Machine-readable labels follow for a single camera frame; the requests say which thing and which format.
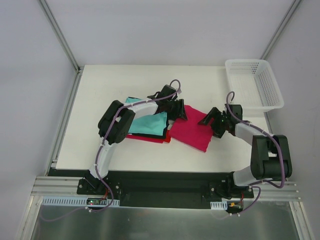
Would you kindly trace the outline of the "pink t shirt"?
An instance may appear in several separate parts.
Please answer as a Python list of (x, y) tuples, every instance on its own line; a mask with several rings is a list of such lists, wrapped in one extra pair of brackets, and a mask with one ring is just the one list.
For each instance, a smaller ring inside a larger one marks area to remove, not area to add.
[(213, 130), (209, 125), (198, 124), (206, 114), (185, 105), (187, 120), (178, 118), (169, 130), (169, 135), (186, 145), (199, 151), (206, 152), (213, 136)]

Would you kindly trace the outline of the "teal t shirt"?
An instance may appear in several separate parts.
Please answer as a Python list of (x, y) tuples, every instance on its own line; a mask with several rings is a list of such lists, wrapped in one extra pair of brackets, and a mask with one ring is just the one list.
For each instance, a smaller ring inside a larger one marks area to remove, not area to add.
[(134, 103), (142, 101), (142, 99), (132, 97), (126, 99), (125, 105), (129, 106), (129, 109), (135, 113), (128, 133), (162, 136), (167, 128), (167, 113), (165, 111), (156, 113), (158, 105), (155, 102), (134, 106)]

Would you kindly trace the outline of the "black t shirt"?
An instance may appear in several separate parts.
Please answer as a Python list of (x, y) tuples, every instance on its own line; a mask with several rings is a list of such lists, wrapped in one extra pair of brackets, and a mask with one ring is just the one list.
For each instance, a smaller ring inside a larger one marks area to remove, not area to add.
[(168, 127), (168, 114), (164, 111), (134, 119), (128, 133), (148, 138), (165, 139)]

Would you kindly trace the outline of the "red t shirt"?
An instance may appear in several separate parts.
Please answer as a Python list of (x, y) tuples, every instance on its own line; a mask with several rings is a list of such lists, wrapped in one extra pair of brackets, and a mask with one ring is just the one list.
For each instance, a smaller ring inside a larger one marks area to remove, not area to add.
[(140, 140), (151, 143), (170, 143), (171, 136), (169, 135), (169, 131), (165, 131), (163, 135), (153, 135), (153, 134), (142, 134), (142, 133), (129, 133), (126, 138), (133, 140)]

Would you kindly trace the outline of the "white plastic laundry basket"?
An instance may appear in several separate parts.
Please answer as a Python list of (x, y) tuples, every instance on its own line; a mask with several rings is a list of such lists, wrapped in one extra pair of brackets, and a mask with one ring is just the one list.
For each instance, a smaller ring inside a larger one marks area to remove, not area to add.
[(269, 112), (281, 109), (284, 100), (268, 61), (229, 59), (225, 61), (228, 87), (235, 93), (233, 102), (243, 110)]

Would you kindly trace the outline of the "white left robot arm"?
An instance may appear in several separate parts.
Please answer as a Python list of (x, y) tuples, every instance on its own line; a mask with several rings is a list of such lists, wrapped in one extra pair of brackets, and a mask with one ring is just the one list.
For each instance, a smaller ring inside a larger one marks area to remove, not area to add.
[(161, 91), (132, 103), (114, 100), (98, 122), (98, 135), (102, 138), (94, 162), (85, 174), (84, 182), (94, 194), (105, 191), (103, 180), (108, 175), (111, 158), (117, 144), (129, 133), (134, 120), (166, 112), (173, 120), (187, 120), (184, 100), (179, 99), (181, 87), (166, 84)]

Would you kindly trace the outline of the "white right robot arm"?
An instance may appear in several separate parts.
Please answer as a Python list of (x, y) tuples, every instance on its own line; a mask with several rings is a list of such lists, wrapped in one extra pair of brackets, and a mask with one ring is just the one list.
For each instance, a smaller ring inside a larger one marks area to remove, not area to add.
[(228, 132), (251, 146), (249, 166), (230, 172), (224, 181), (214, 186), (214, 193), (219, 197), (228, 200), (239, 197), (260, 183), (281, 189), (286, 178), (292, 175), (287, 137), (272, 135), (250, 121), (243, 120), (241, 105), (226, 104), (223, 111), (213, 107), (198, 124), (210, 126), (215, 138), (220, 139)]

